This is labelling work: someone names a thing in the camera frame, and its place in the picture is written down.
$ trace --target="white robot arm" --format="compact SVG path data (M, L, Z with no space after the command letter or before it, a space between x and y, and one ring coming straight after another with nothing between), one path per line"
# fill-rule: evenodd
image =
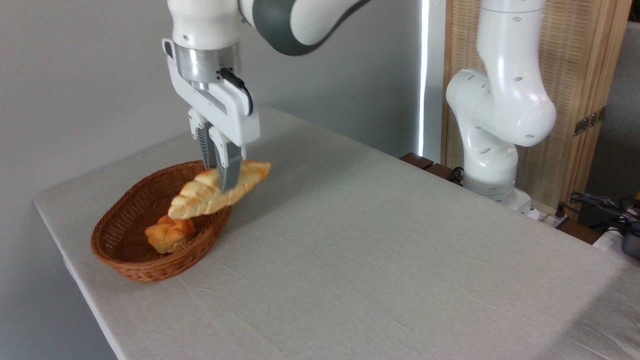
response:
M544 7L545 0L482 0L477 51L486 70L462 70L447 87L463 140L464 187L534 218L531 199L515 189L514 144L540 143L556 121L538 65Z
M176 92L192 106L191 134L223 191L237 183L244 146L260 136L257 111L237 76L241 17L277 51L310 53L369 0L168 0L173 39L164 39Z

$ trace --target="light strip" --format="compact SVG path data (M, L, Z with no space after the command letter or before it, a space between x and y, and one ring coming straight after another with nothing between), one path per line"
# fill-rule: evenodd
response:
M419 156L424 156L424 97L427 92L427 48L429 47L429 3L430 0L422 0L422 33L420 35L420 106L419 106L419 130L418 150Z

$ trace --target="white tablecloth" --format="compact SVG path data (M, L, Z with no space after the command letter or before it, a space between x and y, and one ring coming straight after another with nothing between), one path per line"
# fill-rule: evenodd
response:
M40 194L120 359L631 359L640 270L400 160L261 108L271 175L162 282L94 258L93 227L188 136Z

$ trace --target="metal hinge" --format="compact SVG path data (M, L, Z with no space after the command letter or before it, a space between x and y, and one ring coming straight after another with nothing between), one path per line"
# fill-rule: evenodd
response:
M601 122L604 119L605 110L606 106L587 116L586 118L578 121L575 124L575 131L573 132L573 135L578 136L581 133L587 131L590 127L594 127L597 123Z

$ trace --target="bread roll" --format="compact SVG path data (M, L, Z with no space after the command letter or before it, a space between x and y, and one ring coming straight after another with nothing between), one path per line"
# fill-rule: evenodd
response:
M164 254L184 249L196 234L196 228L191 220L174 221L165 215L156 225L148 227L145 234L149 244Z
M271 163L245 160L240 164L240 175L235 188L223 193L217 168L205 170L193 181L186 183L180 194L173 198L169 217L175 220L213 214L231 206L261 182L271 169Z

